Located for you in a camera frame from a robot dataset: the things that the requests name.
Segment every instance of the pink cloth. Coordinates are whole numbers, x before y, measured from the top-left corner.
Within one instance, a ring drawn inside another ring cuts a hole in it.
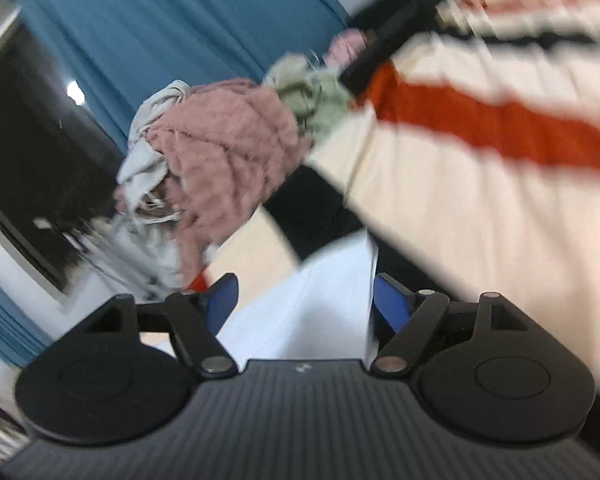
[[[344,68],[353,63],[365,48],[364,33],[356,28],[348,28],[333,37],[329,51],[324,56],[324,63],[326,66]]]
[[[277,94],[248,79],[192,88],[146,134],[164,154],[168,200],[185,283],[202,270],[202,252],[223,243],[302,162],[311,139]]]

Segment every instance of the green cloth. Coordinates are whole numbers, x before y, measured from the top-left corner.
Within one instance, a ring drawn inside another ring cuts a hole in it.
[[[333,70],[309,67],[304,56],[288,54],[269,71],[264,84],[271,86],[295,115],[299,130],[316,144],[327,139],[350,112],[352,95]]]

